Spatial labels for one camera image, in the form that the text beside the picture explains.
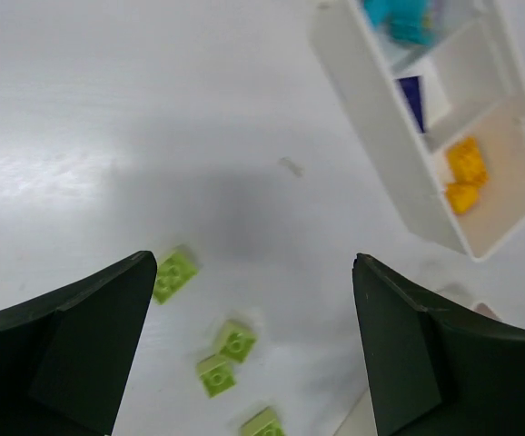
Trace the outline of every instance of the white table surface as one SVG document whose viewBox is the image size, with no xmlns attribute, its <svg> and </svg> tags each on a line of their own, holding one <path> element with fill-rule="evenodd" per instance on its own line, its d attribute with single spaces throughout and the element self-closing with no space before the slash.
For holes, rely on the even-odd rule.
<svg viewBox="0 0 525 436">
<path fill-rule="evenodd" d="M 505 6 L 525 55 L 525 2 Z M 406 232 L 304 0 L 0 0 L 0 309 L 178 243 L 203 268 L 152 304 L 116 435 L 233 435 L 267 403 L 333 434 L 366 386 L 357 252 L 525 327 L 525 228 L 483 264 Z M 261 341 L 207 400 L 194 365 L 235 312 Z"/>
</svg>

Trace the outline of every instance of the yellow lego brick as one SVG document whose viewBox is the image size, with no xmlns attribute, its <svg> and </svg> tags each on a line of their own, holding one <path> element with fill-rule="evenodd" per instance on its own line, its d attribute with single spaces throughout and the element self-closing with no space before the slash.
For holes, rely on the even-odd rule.
<svg viewBox="0 0 525 436">
<path fill-rule="evenodd" d="M 473 184 L 450 183 L 446 188 L 446 198 L 457 215 L 468 212 L 479 201 L 479 190 Z"/>
<path fill-rule="evenodd" d="M 474 137 L 453 145 L 446 157 L 457 183 L 469 183 L 481 188 L 489 181 L 487 167 Z"/>
</svg>

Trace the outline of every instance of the lime green lego brick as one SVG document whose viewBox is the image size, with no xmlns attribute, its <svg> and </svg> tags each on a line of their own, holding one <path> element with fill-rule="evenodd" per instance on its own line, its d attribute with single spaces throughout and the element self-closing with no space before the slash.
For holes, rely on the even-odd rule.
<svg viewBox="0 0 525 436">
<path fill-rule="evenodd" d="M 239 363 L 243 363 L 256 343 L 256 335 L 248 327 L 227 321 L 216 339 L 216 352 Z"/>
<path fill-rule="evenodd" d="M 241 428 L 241 436 L 285 436 L 276 413 L 267 408 Z"/>
<path fill-rule="evenodd" d="M 157 268 L 154 285 L 155 300 L 164 304 L 197 273 L 198 268 L 183 253 L 174 251 Z"/>
<path fill-rule="evenodd" d="M 224 357 L 218 355 L 198 363 L 196 371 L 210 398 L 228 391 L 236 384 L 233 367 Z"/>
</svg>

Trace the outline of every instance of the teal lego brick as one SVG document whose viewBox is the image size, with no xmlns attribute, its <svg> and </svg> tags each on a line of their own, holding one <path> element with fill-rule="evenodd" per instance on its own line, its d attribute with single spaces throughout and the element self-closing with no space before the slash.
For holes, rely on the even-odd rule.
<svg viewBox="0 0 525 436">
<path fill-rule="evenodd" d="M 396 42 L 433 43 L 431 0 L 390 0 L 390 9 L 389 32 Z"/>
<path fill-rule="evenodd" d="M 241 436 L 285 436 L 276 413 L 266 408 L 241 427 Z"/>
<path fill-rule="evenodd" d="M 155 300 L 164 304 L 197 273 L 198 268 L 188 255 L 179 250 L 173 251 L 158 266 L 154 285 Z"/>
<path fill-rule="evenodd" d="M 235 361 L 243 363 L 251 353 L 256 343 L 256 335 L 251 329 L 236 321 L 224 323 L 215 343 L 218 354 Z"/>
<path fill-rule="evenodd" d="M 371 25 L 378 27 L 390 15 L 390 0 L 365 0 L 363 2 L 365 12 L 370 18 Z"/>
<path fill-rule="evenodd" d="M 233 367 L 222 356 L 214 355 L 201 361 L 196 372 L 210 398 L 228 391 L 236 384 Z"/>
</svg>

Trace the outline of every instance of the navy blue lego piece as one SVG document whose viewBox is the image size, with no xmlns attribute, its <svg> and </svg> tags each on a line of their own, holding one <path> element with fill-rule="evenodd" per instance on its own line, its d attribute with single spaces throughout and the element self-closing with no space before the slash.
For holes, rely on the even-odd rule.
<svg viewBox="0 0 525 436">
<path fill-rule="evenodd" d="M 406 96 L 406 100 L 408 101 L 408 104 L 410 105 L 411 111 L 413 112 L 414 117 L 416 118 L 416 121 L 418 122 L 420 131 L 423 134 L 425 134 L 426 127 L 424 125 L 424 111 L 423 111 L 423 106 L 422 106 L 422 92 L 421 92 L 420 77 L 419 76 L 406 77 L 403 79 L 399 79 L 398 82 L 400 83 L 400 87 L 402 91 L 404 92 L 404 95 Z"/>
</svg>

